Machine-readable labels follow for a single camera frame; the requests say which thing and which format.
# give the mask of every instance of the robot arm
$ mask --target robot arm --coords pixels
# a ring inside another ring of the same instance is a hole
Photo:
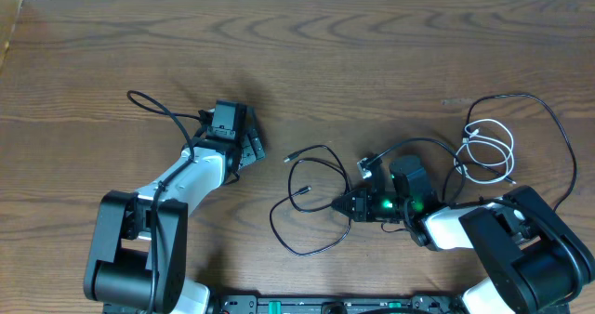
[[[141,238],[157,241],[159,248],[154,302],[157,312],[194,312],[207,303],[208,289],[184,277],[188,216],[230,174],[238,176],[239,169],[263,159],[265,152],[251,107],[219,100],[213,114],[203,112],[202,116],[203,127],[192,139],[193,162],[169,182],[159,197],[157,239],[151,239],[150,233],[154,193],[161,181],[188,161],[191,146],[185,145],[178,161],[151,184],[132,193],[111,191],[103,197],[84,280],[88,299],[147,307],[152,284],[151,251],[121,245],[121,240]]]
[[[451,208],[438,203],[416,156],[390,164],[394,192],[385,190],[379,163],[362,169],[371,186],[335,199],[333,208],[356,222],[403,221],[414,242],[433,251],[474,249],[489,278],[460,296],[470,314],[537,313],[593,280],[591,252],[529,187]]]

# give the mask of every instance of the wooden table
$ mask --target wooden table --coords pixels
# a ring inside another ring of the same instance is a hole
[[[190,219],[187,273],[216,290],[460,293],[480,281],[472,251],[434,253],[378,224],[295,257],[268,217],[287,193],[289,152],[327,144],[358,182],[357,160],[406,137],[458,145],[469,104],[497,93],[535,94],[561,117],[579,175],[560,213],[595,250],[594,1],[26,0],[0,79],[0,311],[100,311],[82,287],[99,201],[156,178],[183,144],[167,118],[126,100],[131,88],[175,111],[218,98],[257,109],[268,158]],[[474,112],[483,117],[512,130],[515,179],[554,203],[572,166],[549,115],[514,99],[486,102]],[[406,153],[442,185],[448,155],[423,144]],[[342,190],[337,174],[311,164],[298,169],[303,184],[314,189],[301,203]],[[461,201],[508,190],[468,185]],[[299,250],[333,241],[346,222],[289,205],[275,217]],[[593,296],[591,285],[574,313],[595,310]]]

